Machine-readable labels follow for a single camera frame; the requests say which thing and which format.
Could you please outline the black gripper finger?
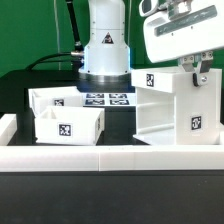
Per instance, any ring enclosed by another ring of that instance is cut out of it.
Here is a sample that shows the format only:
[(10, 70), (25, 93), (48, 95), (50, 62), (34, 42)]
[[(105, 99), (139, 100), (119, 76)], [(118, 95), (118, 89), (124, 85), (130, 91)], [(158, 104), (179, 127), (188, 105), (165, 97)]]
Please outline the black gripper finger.
[(195, 56), (197, 67), (193, 73), (193, 84), (195, 87), (203, 86), (208, 83), (208, 72), (213, 62), (213, 52), (206, 51)]
[(179, 65), (183, 67), (186, 72), (192, 72), (194, 70), (194, 56), (184, 56), (179, 59)]

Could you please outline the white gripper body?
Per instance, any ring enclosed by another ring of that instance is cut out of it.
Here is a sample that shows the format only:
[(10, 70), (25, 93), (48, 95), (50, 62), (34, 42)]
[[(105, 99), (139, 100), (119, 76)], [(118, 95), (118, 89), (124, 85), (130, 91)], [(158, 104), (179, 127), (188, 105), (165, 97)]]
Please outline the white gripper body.
[(166, 11), (143, 25), (147, 56), (152, 63), (224, 48), (224, 3), (192, 3), (191, 11), (170, 20)]

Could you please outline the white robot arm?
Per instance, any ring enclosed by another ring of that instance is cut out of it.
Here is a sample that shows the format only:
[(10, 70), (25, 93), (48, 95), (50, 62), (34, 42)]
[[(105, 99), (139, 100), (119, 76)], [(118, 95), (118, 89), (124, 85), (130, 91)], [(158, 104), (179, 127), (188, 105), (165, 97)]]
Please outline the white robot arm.
[[(88, 0), (90, 40), (80, 73), (99, 81), (130, 72), (130, 48), (124, 41), (123, 0)], [(145, 49), (153, 63), (177, 60), (205, 85), (212, 52), (224, 49), (224, 0), (141, 0)]]

